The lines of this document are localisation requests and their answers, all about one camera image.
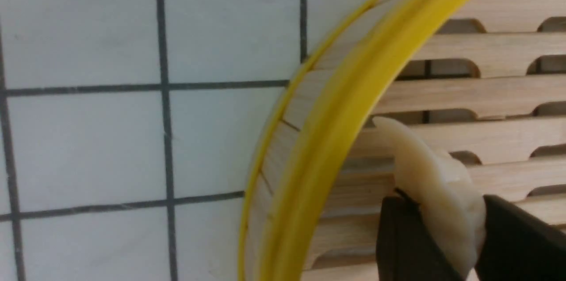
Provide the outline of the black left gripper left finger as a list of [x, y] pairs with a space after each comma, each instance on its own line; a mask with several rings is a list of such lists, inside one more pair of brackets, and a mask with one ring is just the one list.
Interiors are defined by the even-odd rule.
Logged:
[[419, 205], [395, 189], [382, 201], [376, 241], [380, 281], [462, 281], [425, 227]]

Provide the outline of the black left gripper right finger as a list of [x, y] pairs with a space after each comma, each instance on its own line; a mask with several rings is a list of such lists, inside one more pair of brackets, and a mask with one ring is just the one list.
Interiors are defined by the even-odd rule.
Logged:
[[475, 265], [480, 281], [564, 281], [566, 236], [498, 196], [484, 196], [486, 239]]

